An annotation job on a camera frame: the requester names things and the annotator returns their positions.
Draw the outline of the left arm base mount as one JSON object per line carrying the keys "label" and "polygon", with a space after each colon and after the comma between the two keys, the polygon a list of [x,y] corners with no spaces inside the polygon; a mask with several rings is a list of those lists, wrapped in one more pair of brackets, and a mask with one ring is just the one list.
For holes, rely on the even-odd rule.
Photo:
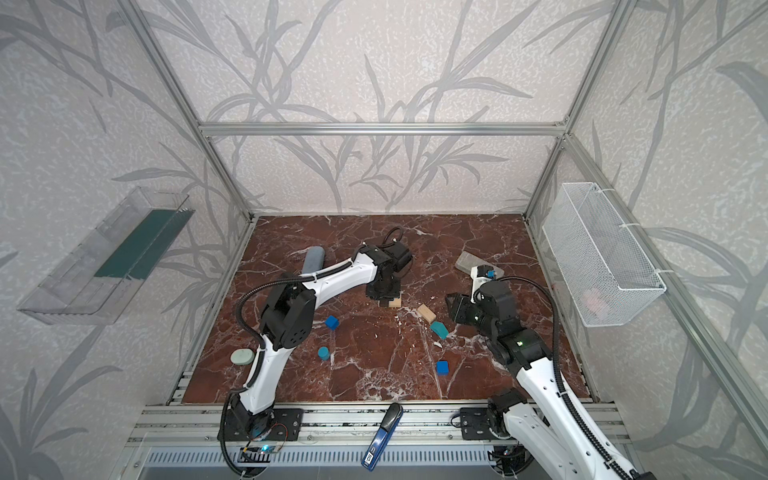
{"label": "left arm base mount", "polygon": [[298,440],[304,410],[301,408],[277,408],[265,417],[241,422],[232,408],[228,408],[224,421],[220,424],[217,439],[225,442],[287,441]]}

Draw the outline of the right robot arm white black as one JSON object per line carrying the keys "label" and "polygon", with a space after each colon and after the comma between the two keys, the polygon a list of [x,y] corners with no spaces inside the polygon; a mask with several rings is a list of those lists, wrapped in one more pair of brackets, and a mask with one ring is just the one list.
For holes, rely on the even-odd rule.
{"label": "right robot arm white black", "polygon": [[552,479],[651,479],[603,433],[563,377],[559,339],[546,343],[523,327],[511,277],[488,280],[469,294],[446,297],[449,317],[475,328],[494,359],[515,378],[518,388],[489,399],[488,431],[523,448],[500,462],[537,462]]}

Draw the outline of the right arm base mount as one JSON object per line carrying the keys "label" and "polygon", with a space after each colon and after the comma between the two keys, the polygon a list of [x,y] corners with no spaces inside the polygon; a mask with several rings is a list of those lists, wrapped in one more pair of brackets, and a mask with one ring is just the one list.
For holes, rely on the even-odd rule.
{"label": "right arm base mount", "polygon": [[503,415],[491,408],[468,408],[459,410],[458,428],[463,440],[508,440]]}

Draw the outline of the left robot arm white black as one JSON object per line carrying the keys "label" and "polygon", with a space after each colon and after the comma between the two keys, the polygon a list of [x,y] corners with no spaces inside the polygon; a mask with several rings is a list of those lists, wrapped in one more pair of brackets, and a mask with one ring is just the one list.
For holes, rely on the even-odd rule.
{"label": "left robot arm white black", "polygon": [[302,275],[284,275],[245,293],[233,313],[238,326],[257,344],[245,384],[228,393],[224,416],[246,428],[263,428],[274,409],[278,382],[293,350],[312,330],[315,311],[359,286],[371,300],[400,294],[402,272],[413,259],[400,241],[362,244],[348,259]]}

